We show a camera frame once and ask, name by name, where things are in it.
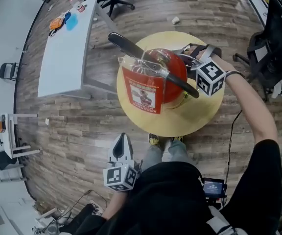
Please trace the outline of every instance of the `shoe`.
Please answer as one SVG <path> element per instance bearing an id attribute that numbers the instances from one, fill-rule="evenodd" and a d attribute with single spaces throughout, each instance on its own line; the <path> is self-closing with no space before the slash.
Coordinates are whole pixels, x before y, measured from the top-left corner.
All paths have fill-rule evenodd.
<path id="1" fill-rule="evenodd" d="M 171 138 L 172 141 L 174 140 L 179 140 L 180 142 L 184 142 L 184 137 L 183 136 L 179 136 L 179 137 L 173 137 Z"/>
<path id="2" fill-rule="evenodd" d="M 160 145 L 159 136 L 149 133 L 149 143 L 150 145 Z"/>

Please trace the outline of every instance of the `ladder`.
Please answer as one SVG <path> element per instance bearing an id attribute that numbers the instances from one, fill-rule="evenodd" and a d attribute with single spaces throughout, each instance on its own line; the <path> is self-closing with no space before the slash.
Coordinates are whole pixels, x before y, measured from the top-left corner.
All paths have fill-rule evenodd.
<path id="1" fill-rule="evenodd" d="M 9 164 L 4 170 L 0 170 L 0 184 L 26 181 L 20 170 L 23 167 L 23 164 Z"/>

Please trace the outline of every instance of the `orange object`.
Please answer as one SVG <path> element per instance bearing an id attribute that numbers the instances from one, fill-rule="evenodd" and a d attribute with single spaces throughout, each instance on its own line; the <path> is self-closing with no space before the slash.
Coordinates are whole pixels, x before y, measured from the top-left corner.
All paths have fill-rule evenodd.
<path id="1" fill-rule="evenodd" d="M 5 127 L 5 122 L 0 121 L 0 133 L 5 132 L 6 127 Z"/>
<path id="2" fill-rule="evenodd" d="M 60 29 L 64 25 L 64 18 L 56 18 L 49 24 L 49 29 Z"/>

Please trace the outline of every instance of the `jeans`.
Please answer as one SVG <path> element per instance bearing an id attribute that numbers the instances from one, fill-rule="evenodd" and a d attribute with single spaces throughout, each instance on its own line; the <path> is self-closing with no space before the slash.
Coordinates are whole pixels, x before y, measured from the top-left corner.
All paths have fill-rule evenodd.
<path id="1" fill-rule="evenodd" d="M 171 162 L 186 162 L 191 165 L 196 165 L 196 163 L 188 156 L 186 152 L 186 145 L 179 140 L 174 140 L 170 147 L 168 148 L 171 154 Z M 163 151 L 157 145 L 151 145 L 147 151 L 143 163 L 141 165 L 141 170 L 145 171 L 150 167 L 157 165 L 162 162 Z"/>

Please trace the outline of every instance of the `round wooden table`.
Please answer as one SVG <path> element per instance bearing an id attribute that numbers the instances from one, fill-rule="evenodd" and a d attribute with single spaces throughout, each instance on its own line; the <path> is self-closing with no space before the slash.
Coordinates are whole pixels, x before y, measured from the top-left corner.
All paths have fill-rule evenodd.
<path id="1" fill-rule="evenodd" d="M 181 49 L 187 44 L 205 45 L 200 39 L 177 31 L 159 32 L 137 42 L 142 49 Z M 188 83 L 196 88 L 195 80 Z M 117 93 L 120 104 L 127 116 L 142 130 L 161 137 L 177 137 L 190 134 L 206 125 L 216 114 L 224 95 L 224 86 L 211 97 L 200 92 L 199 98 L 188 96 L 175 109 L 163 106 L 161 114 L 145 112 L 129 102 L 121 67 L 117 74 Z"/>

